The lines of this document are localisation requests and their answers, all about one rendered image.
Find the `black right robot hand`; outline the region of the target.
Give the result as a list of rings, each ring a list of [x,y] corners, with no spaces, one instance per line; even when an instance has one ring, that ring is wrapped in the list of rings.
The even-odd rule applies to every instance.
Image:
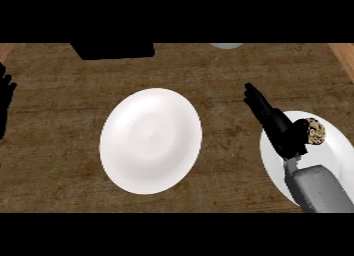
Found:
[[[259,121],[273,149],[283,159],[307,153],[308,121],[291,121],[286,114],[274,108],[251,83],[245,84],[245,99],[254,116]]]

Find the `tan frosted cupcake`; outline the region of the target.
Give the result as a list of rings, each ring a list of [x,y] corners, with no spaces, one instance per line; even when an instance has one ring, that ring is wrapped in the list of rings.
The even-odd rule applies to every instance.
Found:
[[[326,130],[323,124],[314,118],[305,118],[307,122],[307,139],[305,143],[310,145],[320,145],[326,139]]]

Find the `large white plate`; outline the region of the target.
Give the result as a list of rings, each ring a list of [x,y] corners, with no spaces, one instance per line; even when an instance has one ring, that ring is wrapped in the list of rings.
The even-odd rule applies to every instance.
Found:
[[[110,181],[134,194],[165,191],[187,175],[200,144],[199,115],[181,94],[164,88],[135,92],[102,128],[99,154]]]

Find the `pale grey round object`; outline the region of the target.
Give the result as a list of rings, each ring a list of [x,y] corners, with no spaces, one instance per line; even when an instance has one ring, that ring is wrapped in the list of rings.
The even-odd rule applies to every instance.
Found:
[[[240,47],[243,43],[209,43],[209,45],[218,49],[230,50]]]

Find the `black box appliance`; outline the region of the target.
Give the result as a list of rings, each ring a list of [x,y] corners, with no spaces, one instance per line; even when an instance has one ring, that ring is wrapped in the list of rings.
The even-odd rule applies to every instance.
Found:
[[[152,43],[72,43],[82,60],[147,58],[155,56]]]

